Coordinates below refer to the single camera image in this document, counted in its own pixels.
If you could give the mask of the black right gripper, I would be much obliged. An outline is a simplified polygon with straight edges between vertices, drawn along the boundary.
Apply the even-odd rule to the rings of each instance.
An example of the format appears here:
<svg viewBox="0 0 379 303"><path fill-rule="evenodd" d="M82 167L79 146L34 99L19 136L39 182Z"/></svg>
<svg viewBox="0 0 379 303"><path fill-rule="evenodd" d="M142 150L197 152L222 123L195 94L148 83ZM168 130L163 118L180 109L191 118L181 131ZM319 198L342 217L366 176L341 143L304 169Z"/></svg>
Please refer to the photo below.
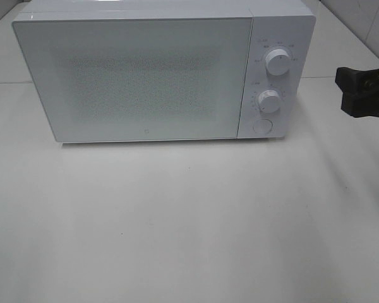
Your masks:
<svg viewBox="0 0 379 303"><path fill-rule="evenodd" d="M342 91L341 110L354 118L379 118L379 69L339 67L335 84Z"/></svg>

